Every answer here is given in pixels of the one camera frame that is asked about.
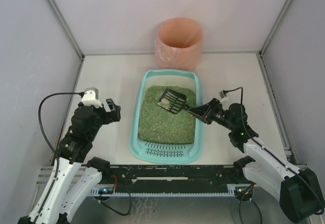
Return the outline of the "black litter scoop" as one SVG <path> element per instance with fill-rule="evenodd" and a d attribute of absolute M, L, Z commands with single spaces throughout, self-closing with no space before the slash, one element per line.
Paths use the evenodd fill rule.
<path fill-rule="evenodd" d="M 185 94 L 176 92 L 172 89 L 166 89 L 161 95 L 161 97 L 159 98 L 158 102 L 162 98 L 166 98 L 167 100 L 170 101 L 170 108 L 169 109 L 163 108 L 163 109 L 174 115 L 178 114 L 182 110 L 188 111 L 191 107 L 193 107 L 186 102 L 187 96 Z"/>

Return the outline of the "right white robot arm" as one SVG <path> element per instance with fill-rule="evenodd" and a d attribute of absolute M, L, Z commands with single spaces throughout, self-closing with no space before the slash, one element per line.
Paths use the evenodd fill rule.
<path fill-rule="evenodd" d="M 291 164 L 267 147 L 248 125 L 242 104 L 233 103 L 225 110 L 213 98 L 188 112 L 205 124 L 215 122 L 230 130 L 230 142 L 246 155 L 237 161 L 244 177 L 271 194 L 290 221 L 298 223 L 311 215 L 324 214 L 324 197 L 316 174 Z"/>

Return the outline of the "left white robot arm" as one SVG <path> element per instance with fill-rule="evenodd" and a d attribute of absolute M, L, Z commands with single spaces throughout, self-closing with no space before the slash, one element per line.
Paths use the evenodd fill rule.
<path fill-rule="evenodd" d="M 109 112 L 99 101 L 79 103 L 55 153 L 54 167 L 45 189 L 30 214 L 21 217 L 19 223 L 70 223 L 91 190 L 102 179 L 111 178 L 109 161 L 93 157 L 77 183 L 71 186 L 101 126 L 121 119 L 121 107 L 112 99 L 106 102 Z"/>

